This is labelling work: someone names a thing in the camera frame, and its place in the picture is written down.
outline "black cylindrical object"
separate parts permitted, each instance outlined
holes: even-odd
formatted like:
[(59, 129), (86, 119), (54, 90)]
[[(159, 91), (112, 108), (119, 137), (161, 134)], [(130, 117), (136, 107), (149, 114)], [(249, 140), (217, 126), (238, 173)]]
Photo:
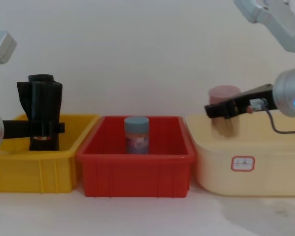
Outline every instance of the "black cylindrical object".
[[(53, 75), (30, 75), (29, 82), (19, 82), (17, 87), (21, 105), (31, 124), (59, 123), (62, 84), (56, 82)], [(59, 150), (58, 133), (31, 137), (29, 149)]]

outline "pink cylindrical object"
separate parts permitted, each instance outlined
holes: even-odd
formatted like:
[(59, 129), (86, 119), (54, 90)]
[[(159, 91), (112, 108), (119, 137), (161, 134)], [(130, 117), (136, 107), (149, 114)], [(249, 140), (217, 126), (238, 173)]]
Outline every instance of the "pink cylindrical object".
[(210, 104), (223, 102), (230, 97), (236, 96), (240, 93), (240, 89), (232, 85), (221, 85), (209, 90)]

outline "plastic bin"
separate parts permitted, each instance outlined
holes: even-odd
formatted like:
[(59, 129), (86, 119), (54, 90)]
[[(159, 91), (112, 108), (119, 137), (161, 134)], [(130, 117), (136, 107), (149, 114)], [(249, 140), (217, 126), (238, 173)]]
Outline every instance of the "plastic bin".
[(195, 152), (183, 119), (148, 117), (149, 154), (126, 154), (124, 119), (102, 117), (78, 151), (88, 197), (185, 197)]
[[(295, 130), (295, 118), (273, 112), (280, 130)], [(295, 134), (275, 133), (265, 113), (235, 119), (235, 136), (216, 134), (206, 115), (187, 126), (196, 143), (196, 179), (205, 189), (231, 196), (295, 196)]]
[(29, 138), (0, 146), (0, 192), (66, 193), (76, 185), (75, 153), (98, 121), (97, 115), (61, 115), (60, 151), (28, 151)]

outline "wire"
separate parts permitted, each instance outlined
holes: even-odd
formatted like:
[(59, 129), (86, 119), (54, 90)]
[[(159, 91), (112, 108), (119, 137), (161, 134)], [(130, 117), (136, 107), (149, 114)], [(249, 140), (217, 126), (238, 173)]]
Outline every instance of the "wire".
[(262, 109), (268, 114), (269, 118), (270, 118), (270, 122), (271, 122), (271, 126), (272, 126), (272, 129), (278, 133), (278, 134), (295, 134), (295, 131), (280, 131), (278, 129), (275, 128), (275, 125), (274, 125), (274, 119), (273, 119), (273, 116), (271, 114), (271, 112), (269, 111), (268, 108), (266, 108), (265, 105), (262, 105)]

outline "white table surface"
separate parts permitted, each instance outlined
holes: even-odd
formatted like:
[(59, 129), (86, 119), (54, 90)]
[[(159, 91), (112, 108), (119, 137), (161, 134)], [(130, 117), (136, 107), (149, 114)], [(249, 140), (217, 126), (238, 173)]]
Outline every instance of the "white table surface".
[(295, 236), (295, 198), (0, 193), (0, 236)]

